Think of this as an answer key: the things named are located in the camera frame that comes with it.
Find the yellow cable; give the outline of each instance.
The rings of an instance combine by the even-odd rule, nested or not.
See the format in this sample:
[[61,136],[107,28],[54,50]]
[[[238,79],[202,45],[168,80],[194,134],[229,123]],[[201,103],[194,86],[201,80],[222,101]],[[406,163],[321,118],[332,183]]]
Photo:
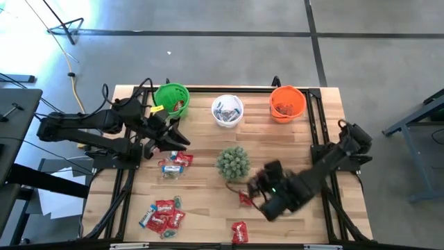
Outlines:
[[[57,38],[54,36],[52,31],[49,30],[48,26],[43,22],[42,18],[40,18],[40,16],[37,14],[37,12],[34,10],[34,8],[29,4],[28,0],[25,0],[25,2],[28,4],[29,8],[31,8],[31,10],[34,12],[34,14],[39,18],[39,20],[45,26],[47,31],[49,31],[49,33],[53,36],[55,42],[57,42],[58,46],[60,47],[60,49],[63,52],[63,55],[65,56],[65,60],[68,63],[69,72],[72,72],[71,63],[69,62],[67,52],[63,49],[62,45],[60,45],[60,43],[58,42]],[[70,76],[70,79],[71,79],[71,86],[72,86],[72,92],[74,93],[74,97],[76,98],[77,103],[80,106],[80,109],[82,110],[82,113],[85,114],[85,109],[83,108],[82,101],[80,100],[80,98],[78,98],[78,95],[77,95],[76,80],[74,79],[73,76]]]

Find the wooden tabletop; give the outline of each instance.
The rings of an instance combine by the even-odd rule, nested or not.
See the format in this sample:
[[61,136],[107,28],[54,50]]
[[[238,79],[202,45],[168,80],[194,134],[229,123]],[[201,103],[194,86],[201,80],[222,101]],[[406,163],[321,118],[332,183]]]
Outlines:
[[[129,97],[132,85],[118,85],[114,98]],[[337,121],[344,118],[339,89],[321,88],[323,107],[330,139],[337,142]],[[135,174],[130,199],[124,240],[170,242],[230,242],[234,222],[244,221],[250,243],[325,243],[327,232],[321,196],[317,195],[304,208],[288,217],[267,222],[254,208],[239,206],[239,197],[224,186],[224,180],[214,166],[216,157],[226,147],[243,146],[248,152],[252,169],[250,176],[264,163],[279,159],[283,167],[299,172],[311,167],[309,147],[312,144],[307,111],[289,124],[277,124],[270,119],[268,97],[270,94],[236,93],[244,103],[244,117],[232,129],[219,127],[211,114],[213,100],[221,93],[190,93],[188,115],[181,119],[179,130],[191,145],[187,153],[194,155],[191,167],[176,181],[163,180],[157,162],[168,155],[159,153],[151,160],[142,160]],[[314,112],[318,122],[317,106]],[[321,134],[318,123],[318,134]],[[102,171],[91,184],[85,213],[84,234],[89,233],[102,218],[110,205],[116,171]],[[361,232],[372,238],[366,206],[358,180],[350,173],[338,172],[339,188],[344,210]],[[172,199],[179,195],[186,216],[175,238],[161,240],[159,235],[142,229],[138,221],[156,200]],[[121,207],[116,213],[114,231],[117,232]],[[335,232],[339,235],[337,217],[333,213]]]

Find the white paper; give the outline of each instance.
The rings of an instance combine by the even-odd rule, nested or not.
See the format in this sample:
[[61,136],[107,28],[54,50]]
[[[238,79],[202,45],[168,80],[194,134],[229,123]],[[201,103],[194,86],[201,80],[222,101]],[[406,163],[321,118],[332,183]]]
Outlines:
[[[59,170],[59,172],[53,173],[52,175],[82,185],[84,185],[86,181],[86,176],[73,177],[71,167],[61,169]],[[51,219],[56,219],[61,217],[79,215],[82,213],[83,209],[82,198],[73,197],[66,194],[59,194],[56,192],[50,192],[47,190],[39,189],[38,191],[39,191],[40,204],[42,207],[43,215],[51,213]]]

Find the succulent plant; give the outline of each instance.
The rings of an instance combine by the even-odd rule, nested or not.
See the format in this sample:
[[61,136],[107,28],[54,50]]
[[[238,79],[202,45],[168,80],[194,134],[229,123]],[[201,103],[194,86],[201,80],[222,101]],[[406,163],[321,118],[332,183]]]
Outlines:
[[233,181],[248,175],[250,160],[242,147],[229,147],[221,152],[216,160],[219,174],[227,181]]

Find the concrete floor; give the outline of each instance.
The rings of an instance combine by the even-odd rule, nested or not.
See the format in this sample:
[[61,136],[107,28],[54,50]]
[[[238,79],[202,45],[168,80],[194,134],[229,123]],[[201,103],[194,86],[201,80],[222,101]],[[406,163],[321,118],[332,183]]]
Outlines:
[[[57,25],[41,1],[30,1],[44,21]],[[303,31],[307,16],[303,0],[168,0],[48,2],[67,21],[84,17],[83,28],[152,31]],[[312,0],[318,32],[442,33],[444,2],[440,0]],[[0,13],[0,72],[34,74],[31,88],[65,112],[78,112],[67,77],[67,64],[51,36],[44,34],[23,1],[9,1]],[[278,75],[284,84],[319,86],[310,38],[304,37],[108,37],[80,36],[63,47],[78,75],[78,93],[88,111],[101,102],[107,83],[138,84],[151,77],[168,77],[184,84],[270,85]],[[442,248],[444,203],[411,204],[409,194],[422,186],[400,135],[385,138],[380,131],[419,107],[423,99],[443,87],[444,40],[320,39],[321,55],[330,87],[339,87],[346,118],[374,138],[374,160],[363,168],[362,179],[374,238],[383,243]],[[50,110],[41,105],[40,113]],[[26,136],[65,157],[81,154],[70,142],[40,142],[34,121]],[[24,145],[17,162],[37,167],[53,156]],[[19,202],[8,224],[17,218]],[[33,216],[26,237],[53,242],[76,236],[75,221]],[[8,241],[4,233],[1,243]]]

